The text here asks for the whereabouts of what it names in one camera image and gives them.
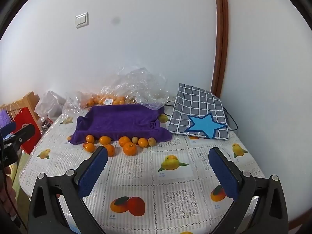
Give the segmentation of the person's left hand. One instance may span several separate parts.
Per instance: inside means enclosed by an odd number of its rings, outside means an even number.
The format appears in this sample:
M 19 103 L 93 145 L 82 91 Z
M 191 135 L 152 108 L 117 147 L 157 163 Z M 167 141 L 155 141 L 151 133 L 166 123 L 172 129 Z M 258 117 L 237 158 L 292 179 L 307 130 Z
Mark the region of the person's left hand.
M 10 215 L 10 217 L 15 217 L 16 212 L 14 210 L 14 207 L 17 208 L 17 202 L 15 199 L 16 192 L 13 189 L 13 182 L 10 177 L 11 168 L 9 166 L 5 168 L 5 173 L 7 182 L 7 192 L 4 187 L 1 188 L 1 202 L 3 203 L 3 207 L 5 211 Z

